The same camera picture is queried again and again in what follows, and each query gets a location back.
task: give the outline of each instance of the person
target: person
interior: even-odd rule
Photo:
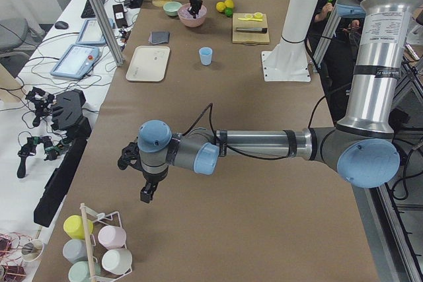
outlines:
[[[318,0],[307,39],[314,53],[336,0]],[[350,43],[350,32],[360,30],[358,19],[342,18],[321,63],[319,75],[332,120],[343,118],[348,105],[348,92],[354,73],[356,54]]]

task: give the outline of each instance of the cutting board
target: cutting board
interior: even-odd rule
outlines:
[[[268,28],[267,16],[263,14],[263,21],[241,21],[244,13],[234,13],[232,16],[232,43],[240,44],[269,44],[269,31],[267,33],[237,32],[237,28]]]

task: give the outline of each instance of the black mouse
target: black mouse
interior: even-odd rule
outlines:
[[[57,22],[54,24],[54,27],[55,27],[56,29],[62,29],[62,30],[64,30],[64,29],[69,28],[69,24],[68,24],[67,22],[64,22],[64,21],[57,21]]]

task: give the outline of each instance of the yellow cup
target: yellow cup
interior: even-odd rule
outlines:
[[[92,234],[94,229],[93,222],[89,219],[87,221],[89,232]],[[63,224],[63,230],[72,239],[85,239],[82,217],[79,215],[72,215],[68,217]]]

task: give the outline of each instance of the lime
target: lime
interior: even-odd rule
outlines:
[[[231,18],[231,17],[232,17],[232,15],[233,15],[233,9],[232,9],[232,8],[226,8],[226,9],[225,9],[225,15],[226,15],[227,17]]]
[[[216,10],[219,11],[220,13],[224,12],[226,9],[226,5],[223,1],[219,1],[218,3],[216,3]]]
[[[225,6],[231,9],[235,8],[235,4],[233,3],[233,0],[225,0]]]

